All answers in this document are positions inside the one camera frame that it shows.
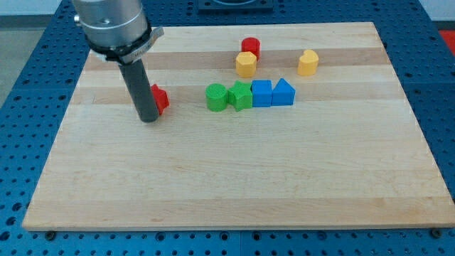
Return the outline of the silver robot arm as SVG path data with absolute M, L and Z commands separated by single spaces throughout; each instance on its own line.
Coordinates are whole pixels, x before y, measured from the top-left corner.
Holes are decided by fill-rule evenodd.
M 140 0 L 73 0 L 73 5 L 89 47 L 107 61 L 134 63 L 164 35 L 162 27 L 151 27 Z

